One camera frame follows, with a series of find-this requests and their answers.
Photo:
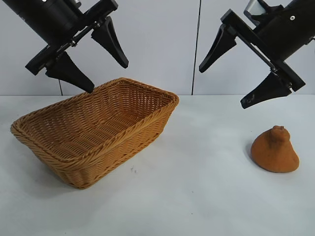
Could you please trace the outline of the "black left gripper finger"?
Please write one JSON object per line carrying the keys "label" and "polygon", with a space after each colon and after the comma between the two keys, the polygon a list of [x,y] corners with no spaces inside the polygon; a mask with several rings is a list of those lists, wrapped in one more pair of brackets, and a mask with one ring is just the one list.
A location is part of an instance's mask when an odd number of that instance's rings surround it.
{"label": "black left gripper finger", "polygon": [[119,44],[110,16],[106,17],[103,24],[92,32],[91,37],[102,46],[121,67],[128,68],[129,61]]}
{"label": "black left gripper finger", "polygon": [[48,77],[72,84],[85,92],[93,92],[94,83],[75,65],[67,52],[60,54],[57,59],[46,67]]}

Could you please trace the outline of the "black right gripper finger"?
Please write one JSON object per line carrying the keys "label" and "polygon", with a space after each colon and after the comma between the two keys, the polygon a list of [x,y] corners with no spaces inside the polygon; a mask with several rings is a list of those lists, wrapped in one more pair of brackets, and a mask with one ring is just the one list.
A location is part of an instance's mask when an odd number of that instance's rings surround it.
{"label": "black right gripper finger", "polygon": [[236,36],[234,29],[226,24],[221,24],[208,54],[199,65],[199,72],[205,72],[217,59],[236,46]]}
{"label": "black right gripper finger", "polygon": [[258,103],[286,97],[292,92],[285,81],[276,73],[270,72],[269,75],[249,94],[241,99],[243,109],[249,108]]}

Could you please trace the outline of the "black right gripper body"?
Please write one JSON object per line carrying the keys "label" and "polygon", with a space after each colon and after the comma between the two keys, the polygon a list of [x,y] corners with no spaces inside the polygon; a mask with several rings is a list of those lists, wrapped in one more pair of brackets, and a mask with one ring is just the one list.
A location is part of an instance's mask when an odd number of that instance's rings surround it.
{"label": "black right gripper body", "polygon": [[236,37],[252,48],[290,89],[302,88],[305,82],[285,60],[314,38],[315,2],[293,0],[287,6],[271,6],[263,0],[251,0],[244,14],[255,25],[254,29],[231,9],[221,22],[234,29]]}

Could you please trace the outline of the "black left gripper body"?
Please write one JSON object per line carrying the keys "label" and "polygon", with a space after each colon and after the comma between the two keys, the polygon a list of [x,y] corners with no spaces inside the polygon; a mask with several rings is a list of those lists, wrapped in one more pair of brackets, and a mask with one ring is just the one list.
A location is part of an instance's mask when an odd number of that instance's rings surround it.
{"label": "black left gripper body", "polygon": [[5,0],[4,3],[47,43],[26,65],[34,75],[67,46],[100,27],[118,8],[114,0],[100,0],[84,13],[79,9],[80,1],[75,0]]}

